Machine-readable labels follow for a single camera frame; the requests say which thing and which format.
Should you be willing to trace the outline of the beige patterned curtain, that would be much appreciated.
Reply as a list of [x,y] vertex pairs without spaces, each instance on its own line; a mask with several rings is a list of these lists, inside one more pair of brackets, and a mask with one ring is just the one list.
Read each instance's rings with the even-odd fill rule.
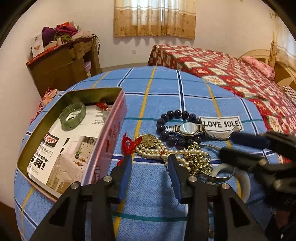
[[114,36],[194,39],[196,1],[115,1]]

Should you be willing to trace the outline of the brown wooden desk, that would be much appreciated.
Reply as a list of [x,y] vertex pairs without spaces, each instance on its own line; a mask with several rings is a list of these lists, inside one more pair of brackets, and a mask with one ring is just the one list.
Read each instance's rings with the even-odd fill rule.
[[40,96],[48,87],[67,90],[87,77],[85,63],[91,62],[91,76],[102,72],[96,38],[81,38],[58,46],[48,55],[27,66]]

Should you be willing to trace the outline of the printed paper leaflet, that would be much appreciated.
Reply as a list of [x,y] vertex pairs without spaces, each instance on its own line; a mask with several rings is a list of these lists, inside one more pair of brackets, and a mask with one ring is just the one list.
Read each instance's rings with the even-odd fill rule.
[[76,181],[82,181],[95,145],[110,113],[105,103],[85,106],[86,116],[78,127],[64,131],[59,117],[33,154],[27,173],[45,191],[59,198]]

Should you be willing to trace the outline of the purple storage box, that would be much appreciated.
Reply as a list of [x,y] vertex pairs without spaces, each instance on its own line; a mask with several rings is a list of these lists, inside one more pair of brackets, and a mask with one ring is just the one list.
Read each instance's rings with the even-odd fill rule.
[[87,77],[90,78],[91,77],[91,62],[90,61],[87,61],[85,63],[85,71],[86,71],[86,74],[87,74]]

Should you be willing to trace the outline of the pink pillow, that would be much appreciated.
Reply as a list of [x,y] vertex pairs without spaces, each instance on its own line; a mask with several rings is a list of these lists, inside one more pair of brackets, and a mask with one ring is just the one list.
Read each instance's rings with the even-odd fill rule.
[[269,80],[274,80],[274,78],[275,78],[275,71],[268,64],[263,63],[263,62],[255,59],[254,57],[250,57],[250,56],[242,56],[241,57],[241,60],[243,62],[251,65],[252,67],[256,68],[257,70],[259,70]]

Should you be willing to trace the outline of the white product box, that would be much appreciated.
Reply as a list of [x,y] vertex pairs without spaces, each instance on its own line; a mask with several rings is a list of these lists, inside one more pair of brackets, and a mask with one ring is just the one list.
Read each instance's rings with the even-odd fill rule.
[[37,55],[44,52],[44,46],[43,46],[43,39],[42,34],[38,34],[31,39],[31,49],[32,49],[32,56],[36,57]]

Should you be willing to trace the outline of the red string coin pendant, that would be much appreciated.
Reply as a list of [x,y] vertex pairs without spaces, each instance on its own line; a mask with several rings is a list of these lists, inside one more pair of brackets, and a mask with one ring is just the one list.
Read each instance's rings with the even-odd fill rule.
[[126,135],[126,133],[122,137],[121,141],[121,150],[123,156],[132,155],[134,152],[137,152],[136,148],[140,150],[140,146],[145,149],[154,148],[159,140],[153,135],[141,135],[132,140],[130,137]]

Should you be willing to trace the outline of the wooden bed headboard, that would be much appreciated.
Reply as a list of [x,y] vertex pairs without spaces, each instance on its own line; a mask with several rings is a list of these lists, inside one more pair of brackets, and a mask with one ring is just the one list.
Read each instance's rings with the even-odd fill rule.
[[282,89],[284,89],[285,86],[289,86],[295,90],[295,69],[289,64],[287,65],[288,60],[284,60],[283,58],[280,59],[280,53],[283,53],[283,50],[280,50],[280,47],[277,46],[275,36],[273,36],[270,50],[251,50],[240,56],[239,59],[242,60],[244,56],[250,56],[258,61],[268,64],[274,69],[274,82],[277,85]]

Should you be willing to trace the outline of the red patterned bed cover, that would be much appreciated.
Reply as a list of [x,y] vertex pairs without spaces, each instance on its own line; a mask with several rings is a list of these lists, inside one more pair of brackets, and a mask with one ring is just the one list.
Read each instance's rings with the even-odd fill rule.
[[154,45],[149,66],[190,73],[253,102],[269,131],[295,135],[295,103],[255,67],[219,51],[190,46]]

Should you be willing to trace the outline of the pink floral bag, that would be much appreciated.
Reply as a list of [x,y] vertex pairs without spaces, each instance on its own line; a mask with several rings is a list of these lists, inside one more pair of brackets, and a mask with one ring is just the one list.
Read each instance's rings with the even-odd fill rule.
[[48,90],[45,92],[44,96],[42,97],[39,103],[36,115],[31,119],[31,123],[37,118],[37,116],[42,112],[42,110],[55,98],[57,93],[57,89],[52,89],[51,87],[48,87]]

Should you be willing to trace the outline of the silver wrist watch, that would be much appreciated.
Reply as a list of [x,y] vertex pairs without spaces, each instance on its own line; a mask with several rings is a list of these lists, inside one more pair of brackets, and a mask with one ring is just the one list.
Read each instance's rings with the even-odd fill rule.
[[205,134],[207,137],[215,140],[228,140],[233,133],[238,133],[241,129],[237,126],[229,130],[218,130],[217,128],[206,128],[202,124],[197,123],[182,123],[175,126],[166,126],[165,130],[169,133],[175,133],[183,137],[195,137],[197,135]]

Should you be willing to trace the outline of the clear glass bangle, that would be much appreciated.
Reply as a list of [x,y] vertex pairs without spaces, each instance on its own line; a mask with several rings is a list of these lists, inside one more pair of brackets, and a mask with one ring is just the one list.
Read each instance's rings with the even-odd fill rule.
[[237,190],[241,200],[244,204],[247,203],[250,193],[251,193],[251,182],[246,171],[240,170],[237,167],[231,166],[229,164],[218,164],[217,166],[212,166],[209,164],[206,168],[201,169],[198,176],[206,180],[209,184],[222,183],[235,178],[237,181]]

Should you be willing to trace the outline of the pile of clothes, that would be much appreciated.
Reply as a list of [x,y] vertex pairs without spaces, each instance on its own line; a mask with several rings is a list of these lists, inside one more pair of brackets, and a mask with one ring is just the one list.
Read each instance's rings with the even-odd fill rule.
[[43,27],[41,34],[44,47],[53,41],[57,41],[59,38],[66,43],[81,38],[92,38],[92,34],[89,31],[79,31],[75,27],[72,27],[69,22],[56,25],[55,28]]

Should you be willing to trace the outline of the red flat box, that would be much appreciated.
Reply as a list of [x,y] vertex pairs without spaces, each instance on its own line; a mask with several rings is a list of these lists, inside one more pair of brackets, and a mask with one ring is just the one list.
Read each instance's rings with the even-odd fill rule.
[[46,49],[45,51],[43,51],[42,53],[38,54],[37,56],[35,56],[33,59],[29,60],[27,63],[26,63],[26,66],[29,66],[30,64],[32,64],[33,62],[35,62],[36,60],[42,58],[43,56],[45,55],[48,55],[50,52],[54,51],[55,49],[57,49],[58,46],[53,46],[53,47],[50,47],[49,49]]

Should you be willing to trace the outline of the green jade bangle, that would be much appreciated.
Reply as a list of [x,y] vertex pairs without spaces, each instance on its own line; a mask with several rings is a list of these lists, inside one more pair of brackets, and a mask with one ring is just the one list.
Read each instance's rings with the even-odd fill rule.
[[82,102],[68,105],[59,116],[61,128],[70,131],[81,124],[86,116],[86,107]]

